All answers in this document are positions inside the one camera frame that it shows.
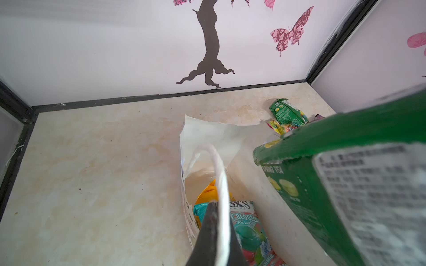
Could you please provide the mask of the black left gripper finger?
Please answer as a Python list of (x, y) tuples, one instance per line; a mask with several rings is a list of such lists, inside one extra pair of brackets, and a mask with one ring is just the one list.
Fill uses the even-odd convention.
[[(217, 253), (217, 236), (219, 232), (218, 214), (217, 203), (208, 203), (195, 247), (186, 263), (187, 266), (215, 265)], [(243, 255), (232, 224), (230, 225), (230, 229), (230, 255), (227, 261), (227, 266), (247, 266), (248, 262)]]

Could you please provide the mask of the teal fruit candy bag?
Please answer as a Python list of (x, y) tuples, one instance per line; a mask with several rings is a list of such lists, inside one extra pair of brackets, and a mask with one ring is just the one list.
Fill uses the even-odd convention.
[[(230, 201), (229, 204), (230, 222), (248, 266), (285, 266), (284, 260), (272, 249), (253, 203), (251, 201)], [(208, 203), (202, 203), (193, 208), (199, 230), (201, 230), (207, 205)]]

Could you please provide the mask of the yellow gummy snack bag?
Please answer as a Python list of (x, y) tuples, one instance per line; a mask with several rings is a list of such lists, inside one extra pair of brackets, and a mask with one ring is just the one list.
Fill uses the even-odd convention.
[(218, 201), (219, 196), (217, 192), (217, 187), (215, 185), (216, 180), (212, 180), (207, 187), (198, 195), (195, 204), (209, 203), (212, 201)]

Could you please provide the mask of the green lemon candy bag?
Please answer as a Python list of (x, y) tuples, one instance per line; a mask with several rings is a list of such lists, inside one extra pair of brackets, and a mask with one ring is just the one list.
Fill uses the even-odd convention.
[(337, 265), (425, 265), (425, 86), (302, 126), (253, 158)]

